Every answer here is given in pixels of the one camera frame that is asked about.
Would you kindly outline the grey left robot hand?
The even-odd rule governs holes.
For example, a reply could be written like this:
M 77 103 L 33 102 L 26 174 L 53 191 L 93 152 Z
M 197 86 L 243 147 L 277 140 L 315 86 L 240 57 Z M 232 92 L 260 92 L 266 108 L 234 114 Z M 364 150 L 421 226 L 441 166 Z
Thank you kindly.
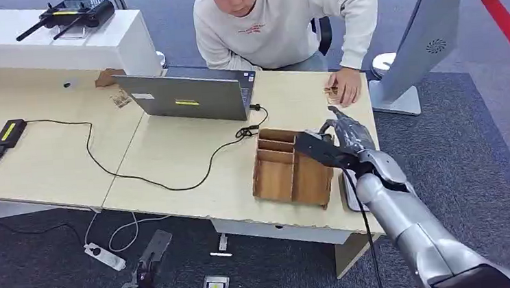
M 136 284 L 146 288 L 153 284 L 164 253 L 172 240 L 172 234 L 157 229 L 137 264 Z

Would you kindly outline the person's left hand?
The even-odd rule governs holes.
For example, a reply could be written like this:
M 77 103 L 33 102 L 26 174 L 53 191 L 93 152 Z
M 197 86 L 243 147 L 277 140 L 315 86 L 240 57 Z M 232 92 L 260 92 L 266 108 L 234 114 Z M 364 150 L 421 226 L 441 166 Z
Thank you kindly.
M 325 91 L 329 101 L 346 107 L 356 103 L 362 89 L 361 72 L 357 69 L 343 67 L 331 73 Z

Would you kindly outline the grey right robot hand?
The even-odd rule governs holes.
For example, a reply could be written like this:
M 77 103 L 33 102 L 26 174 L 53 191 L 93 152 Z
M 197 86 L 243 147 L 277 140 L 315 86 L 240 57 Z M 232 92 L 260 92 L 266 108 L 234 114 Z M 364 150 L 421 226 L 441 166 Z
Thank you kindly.
M 356 155 L 365 149 L 376 150 L 373 138 L 363 124 L 347 116 L 336 106 L 329 105 L 327 109 L 334 114 L 336 119 L 327 119 L 320 127 L 320 134 L 325 134 L 328 128 L 334 128 L 339 147 L 345 153 Z

